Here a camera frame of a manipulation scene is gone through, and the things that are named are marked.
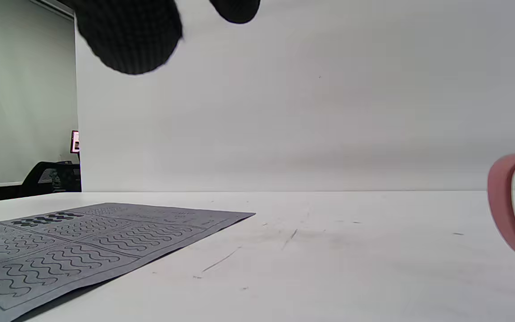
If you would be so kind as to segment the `person's right hand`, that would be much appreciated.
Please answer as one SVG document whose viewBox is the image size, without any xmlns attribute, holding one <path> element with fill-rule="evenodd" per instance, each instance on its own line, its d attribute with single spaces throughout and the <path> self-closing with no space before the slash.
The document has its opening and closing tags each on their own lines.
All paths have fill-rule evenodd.
<svg viewBox="0 0 515 322">
<path fill-rule="evenodd" d="M 183 37 L 175 0 L 70 0 L 69 6 L 92 53 L 125 75 L 166 64 Z"/>
</svg>

